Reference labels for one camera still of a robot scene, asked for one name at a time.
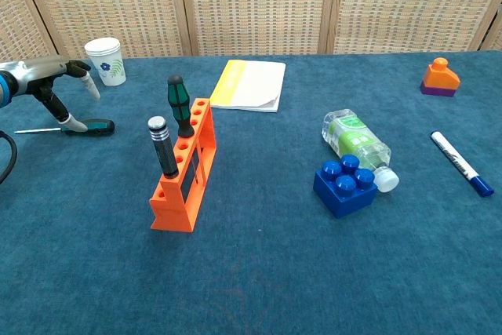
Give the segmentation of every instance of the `robotic arm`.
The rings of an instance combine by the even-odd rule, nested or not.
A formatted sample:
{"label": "robotic arm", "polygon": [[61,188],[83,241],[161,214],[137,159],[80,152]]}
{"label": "robotic arm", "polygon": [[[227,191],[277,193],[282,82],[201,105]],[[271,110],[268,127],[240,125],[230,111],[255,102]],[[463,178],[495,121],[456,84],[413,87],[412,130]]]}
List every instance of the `robotic arm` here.
{"label": "robotic arm", "polygon": [[57,121],[76,132],[87,131],[87,126],[76,120],[53,92],[54,79],[69,75],[80,78],[94,99],[100,99],[91,67],[80,60],[69,60],[61,55],[0,63],[0,107],[13,97],[31,94],[50,111]]}

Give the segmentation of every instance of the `purple base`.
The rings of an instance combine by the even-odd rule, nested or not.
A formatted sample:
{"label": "purple base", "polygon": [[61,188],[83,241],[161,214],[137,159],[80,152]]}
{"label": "purple base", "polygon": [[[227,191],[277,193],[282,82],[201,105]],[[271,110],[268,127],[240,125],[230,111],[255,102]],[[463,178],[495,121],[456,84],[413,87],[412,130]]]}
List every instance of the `purple base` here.
{"label": "purple base", "polygon": [[455,89],[442,89],[442,88],[429,88],[424,85],[424,82],[420,85],[420,91],[422,94],[431,94],[433,96],[446,96],[453,97],[456,90]]}

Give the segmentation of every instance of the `teal screwdriver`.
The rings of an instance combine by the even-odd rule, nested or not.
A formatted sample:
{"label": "teal screwdriver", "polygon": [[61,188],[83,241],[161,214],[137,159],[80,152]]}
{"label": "teal screwdriver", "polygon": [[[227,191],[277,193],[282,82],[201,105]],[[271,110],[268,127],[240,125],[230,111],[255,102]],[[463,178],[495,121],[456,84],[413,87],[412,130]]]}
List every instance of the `teal screwdriver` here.
{"label": "teal screwdriver", "polygon": [[94,137],[101,137],[111,135],[115,131],[115,124],[110,119],[86,119],[81,121],[87,126],[87,131],[84,133],[77,133],[67,127],[56,127],[54,129],[22,129],[14,131],[14,133],[55,133],[61,132],[67,135],[89,135]]}

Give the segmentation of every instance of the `screwdriver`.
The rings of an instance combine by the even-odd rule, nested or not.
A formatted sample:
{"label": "screwdriver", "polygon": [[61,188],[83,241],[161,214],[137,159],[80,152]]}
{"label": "screwdriver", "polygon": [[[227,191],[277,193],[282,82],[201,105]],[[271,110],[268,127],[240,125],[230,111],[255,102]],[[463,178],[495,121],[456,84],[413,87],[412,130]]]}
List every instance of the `screwdriver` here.
{"label": "screwdriver", "polygon": [[54,133],[61,132],[67,135],[90,135],[90,136],[105,136],[111,135],[115,131],[115,124],[110,119],[86,119],[82,121],[87,126],[87,131],[78,133],[67,127],[56,127],[54,129],[22,129],[14,131],[14,133]]}
{"label": "screwdriver", "polygon": [[[171,75],[168,77],[167,100],[173,109],[174,119],[178,123],[178,136],[192,137],[195,131],[190,124],[190,96],[188,96],[181,76]],[[191,160],[191,167],[194,170],[195,183],[198,184],[197,170],[193,159]]]}

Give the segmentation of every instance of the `orange block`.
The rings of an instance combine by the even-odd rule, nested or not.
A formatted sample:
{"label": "orange block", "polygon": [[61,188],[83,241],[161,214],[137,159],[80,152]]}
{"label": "orange block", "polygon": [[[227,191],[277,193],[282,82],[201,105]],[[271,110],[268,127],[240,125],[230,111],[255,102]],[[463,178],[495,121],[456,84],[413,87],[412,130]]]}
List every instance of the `orange block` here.
{"label": "orange block", "polygon": [[448,68],[448,60],[441,57],[429,64],[423,82],[428,88],[451,90],[457,90],[460,85],[457,74]]}
{"label": "orange block", "polygon": [[[162,174],[157,188],[150,198],[150,206],[155,215],[151,229],[159,231],[193,232],[198,210],[206,191],[209,172],[216,154],[213,114],[207,98],[196,98],[191,108],[190,123],[194,135],[188,138],[178,137],[174,145],[174,155],[179,174],[173,179]],[[198,166],[186,201],[183,198],[181,184],[188,169],[192,169],[191,158],[198,156]]]}

